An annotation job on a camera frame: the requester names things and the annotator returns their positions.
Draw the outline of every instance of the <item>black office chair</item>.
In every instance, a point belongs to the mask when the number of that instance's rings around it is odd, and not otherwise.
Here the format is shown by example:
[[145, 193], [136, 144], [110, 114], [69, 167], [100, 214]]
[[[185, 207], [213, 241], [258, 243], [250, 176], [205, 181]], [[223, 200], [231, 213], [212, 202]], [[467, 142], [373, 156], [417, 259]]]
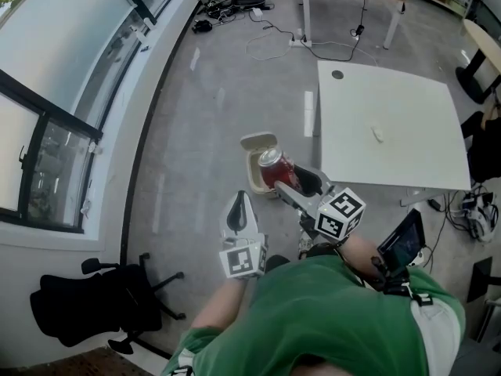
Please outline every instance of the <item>black office chair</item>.
[[40, 290], [30, 296], [31, 310], [40, 330], [72, 347], [93, 335], [121, 329], [128, 336], [121, 342], [109, 340], [112, 349], [132, 354], [131, 342], [145, 346], [138, 336], [162, 328], [160, 311], [174, 320], [186, 318], [184, 313], [171, 311], [155, 296], [156, 291], [171, 281], [184, 278], [184, 273], [176, 273], [152, 287], [145, 269], [145, 259], [149, 258], [150, 254], [142, 254], [139, 265], [126, 266], [87, 259], [81, 264], [83, 274], [113, 269], [87, 279], [42, 276]]

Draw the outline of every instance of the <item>beige container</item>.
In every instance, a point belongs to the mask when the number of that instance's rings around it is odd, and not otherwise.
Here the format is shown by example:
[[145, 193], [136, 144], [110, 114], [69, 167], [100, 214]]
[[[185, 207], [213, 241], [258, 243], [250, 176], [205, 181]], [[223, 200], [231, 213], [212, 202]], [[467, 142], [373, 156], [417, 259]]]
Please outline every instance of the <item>beige container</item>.
[[277, 144], [276, 136], [271, 132], [258, 132], [256, 134], [245, 135], [240, 140], [240, 145], [247, 152], [245, 161], [250, 188], [253, 192], [265, 195], [266, 197], [276, 197], [276, 195], [263, 181], [258, 159], [265, 150]]

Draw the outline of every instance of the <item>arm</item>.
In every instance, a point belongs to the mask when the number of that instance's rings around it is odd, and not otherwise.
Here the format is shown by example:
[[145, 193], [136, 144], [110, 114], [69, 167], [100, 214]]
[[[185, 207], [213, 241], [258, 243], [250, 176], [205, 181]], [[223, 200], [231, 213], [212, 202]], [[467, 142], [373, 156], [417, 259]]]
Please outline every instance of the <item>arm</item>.
[[337, 250], [343, 255], [346, 262], [363, 276], [369, 279], [380, 277], [379, 271], [371, 261], [373, 256], [380, 258], [380, 255], [374, 244], [368, 240], [352, 234]]
[[482, 117], [482, 123], [480, 124], [480, 127], [482, 128], [483, 131], [485, 131], [485, 124], [487, 121], [490, 121], [493, 119], [494, 113], [496, 112], [494, 109], [496, 108], [496, 105], [493, 104], [490, 106], [488, 109], [485, 110], [484, 112], [484, 117]]
[[211, 297], [191, 324], [191, 328], [214, 327], [225, 330], [236, 319], [247, 280], [228, 279]]

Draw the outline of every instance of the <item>gray floor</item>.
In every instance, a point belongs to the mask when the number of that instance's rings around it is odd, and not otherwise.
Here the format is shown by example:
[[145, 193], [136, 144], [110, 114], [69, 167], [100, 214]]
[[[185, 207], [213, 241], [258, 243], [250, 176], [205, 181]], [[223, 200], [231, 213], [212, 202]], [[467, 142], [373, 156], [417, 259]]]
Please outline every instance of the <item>gray floor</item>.
[[[302, 27], [297, 0], [270, 0], [265, 12], [284, 30]], [[449, 86], [459, 119], [464, 121], [482, 107], [461, 89], [454, 70], [474, 47], [460, 33], [460, 19], [421, 0], [409, 0], [390, 50], [382, 49], [391, 19], [388, 0], [367, 0], [366, 30], [359, 48], [373, 55], [381, 67], [421, 75]], [[362, 0], [312, 0], [313, 38], [318, 42], [353, 44], [349, 30], [359, 23]], [[218, 259], [218, 217], [225, 202], [237, 190], [249, 190], [240, 137], [252, 132], [274, 132], [280, 145], [297, 163], [310, 164], [314, 141], [303, 135], [304, 93], [317, 89], [316, 59], [306, 49], [292, 49], [286, 56], [259, 62], [245, 55], [248, 40], [264, 34], [262, 25], [248, 17], [208, 34], [188, 31], [172, 64], [157, 105], [139, 170], [132, 211], [128, 259], [149, 251], [149, 273], [160, 280], [182, 270], [184, 280], [170, 284], [163, 300], [188, 320], [164, 322], [162, 332], [146, 338], [173, 350], [181, 333], [224, 279]], [[256, 56], [279, 55], [288, 36], [272, 36], [254, 42]], [[190, 69], [196, 49], [200, 58]], [[321, 45], [321, 55], [346, 58], [349, 48]], [[375, 65], [356, 52], [353, 63]], [[488, 68], [482, 73], [490, 76]], [[499, 190], [497, 181], [487, 184]], [[359, 232], [380, 243], [405, 217], [398, 199], [406, 188], [351, 186], [367, 203]], [[262, 230], [269, 234], [271, 253], [294, 259], [299, 226], [292, 208], [280, 201], [253, 196]], [[421, 207], [427, 243], [434, 246], [443, 215]], [[473, 244], [468, 236], [445, 225], [434, 255], [434, 277], [463, 302], [474, 262], [499, 252], [499, 235], [491, 244]], [[495, 257], [495, 270], [501, 273]], [[468, 306], [470, 327], [481, 310]]]

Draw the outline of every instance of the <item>chair wheel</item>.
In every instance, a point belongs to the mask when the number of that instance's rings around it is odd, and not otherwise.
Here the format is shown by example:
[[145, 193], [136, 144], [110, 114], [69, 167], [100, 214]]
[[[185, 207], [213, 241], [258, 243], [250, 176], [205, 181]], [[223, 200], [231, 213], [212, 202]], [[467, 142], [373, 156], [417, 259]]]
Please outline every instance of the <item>chair wheel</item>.
[[132, 355], [134, 353], [134, 350], [129, 342], [116, 342], [114, 340], [108, 340], [108, 345], [113, 351], [120, 354]]

